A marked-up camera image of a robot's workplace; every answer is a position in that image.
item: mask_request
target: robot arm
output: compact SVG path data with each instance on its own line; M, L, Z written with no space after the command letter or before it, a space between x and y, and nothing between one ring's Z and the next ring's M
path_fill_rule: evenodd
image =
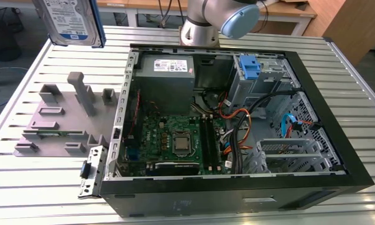
M187 21L181 31L182 43L217 46L218 31L238 39L250 32L258 19L257 0L190 0Z

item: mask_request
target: expansion slot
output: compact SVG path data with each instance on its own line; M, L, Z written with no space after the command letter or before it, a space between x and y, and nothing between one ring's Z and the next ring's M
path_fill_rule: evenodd
M209 139L207 139L207 123L206 119L201 119L201 140L202 140L202 154L203 154L203 168L210 168L210 151L209 151Z
M207 135L207 146L211 155L211 166L213 171L217 171L219 168L219 159L218 159L218 147L217 147L217 140L215 140L215 130L213 120L206 120L206 135Z

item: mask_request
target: power supply label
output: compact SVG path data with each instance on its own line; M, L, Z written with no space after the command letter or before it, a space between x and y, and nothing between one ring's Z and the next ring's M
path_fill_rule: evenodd
M187 60L155 60L155 72L187 72Z
M59 34L74 40L88 38L78 0L44 0Z

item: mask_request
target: hard drive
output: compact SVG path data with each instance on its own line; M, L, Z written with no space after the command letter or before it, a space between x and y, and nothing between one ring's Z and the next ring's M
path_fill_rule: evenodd
M34 4L55 45L104 47L96 0L34 0Z

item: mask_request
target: aluminum work table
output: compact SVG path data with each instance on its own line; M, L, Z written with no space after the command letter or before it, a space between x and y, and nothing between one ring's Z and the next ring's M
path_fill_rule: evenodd
M78 199L84 158L15 157L44 83L71 91L68 73L80 71L94 91L120 90L130 44L179 44L178 30L106 27L106 33L103 49L47 42L0 115L0 224L375 224L375 185L301 211L120 218L103 199ZM375 94L335 44L317 37L263 34L239 40L222 36L221 44L298 52L375 182Z

